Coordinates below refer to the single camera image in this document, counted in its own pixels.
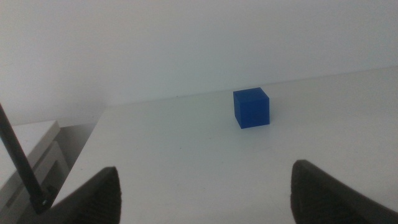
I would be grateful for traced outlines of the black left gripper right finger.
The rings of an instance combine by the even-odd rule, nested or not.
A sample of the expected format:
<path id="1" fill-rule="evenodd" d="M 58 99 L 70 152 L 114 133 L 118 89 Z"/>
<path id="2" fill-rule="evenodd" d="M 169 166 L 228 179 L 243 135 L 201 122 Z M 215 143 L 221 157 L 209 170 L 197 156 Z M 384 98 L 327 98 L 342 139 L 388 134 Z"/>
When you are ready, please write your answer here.
<path id="1" fill-rule="evenodd" d="M 390 223 L 397 212 L 377 203 L 307 160 L 292 167 L 290 207 L 296 223 Z"/>

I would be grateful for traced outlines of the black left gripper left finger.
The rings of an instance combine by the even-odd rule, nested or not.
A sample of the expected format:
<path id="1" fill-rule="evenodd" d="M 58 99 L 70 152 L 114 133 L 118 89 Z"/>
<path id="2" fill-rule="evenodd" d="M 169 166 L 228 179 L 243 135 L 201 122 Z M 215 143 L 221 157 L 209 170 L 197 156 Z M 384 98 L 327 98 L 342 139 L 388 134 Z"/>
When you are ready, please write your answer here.
<path id="1" fill-rule="evenodd" d="M 121 186 L 115 167 L 105 167 L 33 224 L 118 224 Z"/>

